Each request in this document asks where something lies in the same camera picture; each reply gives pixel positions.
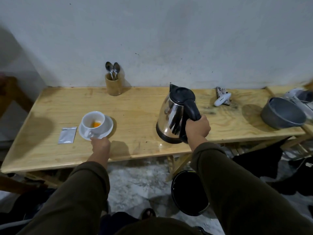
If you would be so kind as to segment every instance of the black bucket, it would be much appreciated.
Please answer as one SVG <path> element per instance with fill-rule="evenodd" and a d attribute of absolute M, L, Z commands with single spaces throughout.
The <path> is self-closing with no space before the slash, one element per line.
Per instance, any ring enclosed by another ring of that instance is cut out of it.
<path fill-rule="evenodd" d="M 200 177 L 194 171 L 181 171 L 172 182 L 172 198 L 180 211 L 199 216 L 209 206 Z"/>

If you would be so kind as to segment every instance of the pants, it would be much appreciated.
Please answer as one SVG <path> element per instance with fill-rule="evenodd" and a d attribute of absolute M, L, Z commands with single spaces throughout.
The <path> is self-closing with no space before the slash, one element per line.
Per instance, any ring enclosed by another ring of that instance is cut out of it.
<path fill-rule="evenodd" d="M 139 221 L 139 219 L 134 218 L 125 212 L 104 215 L 100 219 L 100 231 L 98 235 L 113 235 L 124 226 L 137 221 Z"/>

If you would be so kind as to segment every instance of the gray pot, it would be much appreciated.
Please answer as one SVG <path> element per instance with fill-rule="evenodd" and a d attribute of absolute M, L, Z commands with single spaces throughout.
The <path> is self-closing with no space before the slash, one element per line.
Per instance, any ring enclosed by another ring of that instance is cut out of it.
<path fill-rule="evenodd" d="M 261 112 L 261 118 L 269 126 L 281 129 L 302 126 L 306 121 L 305 113 L 287 99 L 269 99 Z"/>

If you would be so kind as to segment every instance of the hand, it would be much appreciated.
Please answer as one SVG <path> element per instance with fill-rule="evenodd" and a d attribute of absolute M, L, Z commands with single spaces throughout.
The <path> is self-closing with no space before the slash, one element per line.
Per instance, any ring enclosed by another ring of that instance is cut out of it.
<path fill-rule="evenodd" d="M 185 130 L 187 138 L 195 136 L 202 136 L 205 138 L 209 134 L 211 127 L 207 117 L 205 115 L 201 115 L 201 119 L 197 121 L 188 119 Z"/>
<path fill-rule="evenodd" d="M 92 151 L 94 152 L 87 161 L 100 163 L 105 169 L 108 167 L 108 159 L 110 157 L 111 142 L 106 138 L 90 138 Z"/>

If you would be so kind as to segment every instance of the person's left hand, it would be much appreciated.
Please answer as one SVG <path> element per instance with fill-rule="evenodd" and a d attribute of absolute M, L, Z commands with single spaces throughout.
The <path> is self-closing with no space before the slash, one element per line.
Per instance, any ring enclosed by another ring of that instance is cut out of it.
<path fill-rule="evenodd" d="M 94 152 L 87 161 L 93 161 L 100 163 L 105 169 L 107 169 L 108 159 L 110 157 L 110 145 L 111 142 L 108 138 L 102 139 L 90 138 L 92 144 L 92 151 Z"/>

